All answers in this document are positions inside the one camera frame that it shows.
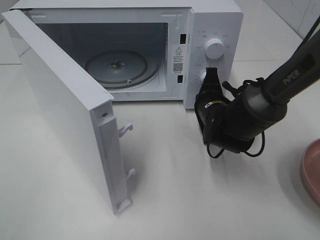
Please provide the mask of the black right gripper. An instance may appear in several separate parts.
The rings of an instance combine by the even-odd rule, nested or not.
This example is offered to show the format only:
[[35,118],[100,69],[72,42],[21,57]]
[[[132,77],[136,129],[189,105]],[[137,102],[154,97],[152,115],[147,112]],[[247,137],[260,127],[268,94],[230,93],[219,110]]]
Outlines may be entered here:
[[203,86],[196,95],[195,114],[205,145],[214,145],[224,150],[239,150],[240,141],[225,133],[224,113],[230,102],[222,93],[216,67],[207,67]]

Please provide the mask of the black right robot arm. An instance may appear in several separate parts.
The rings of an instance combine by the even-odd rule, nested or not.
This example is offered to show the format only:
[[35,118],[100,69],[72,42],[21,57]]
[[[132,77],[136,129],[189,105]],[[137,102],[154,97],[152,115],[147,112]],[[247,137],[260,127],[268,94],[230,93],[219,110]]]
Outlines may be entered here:
[[320,34],[316,32],[267,79],[245,80],[233,88],[208,67],[194,110],[205,145],[241,153],[281,121],[288,102],[320,78]]

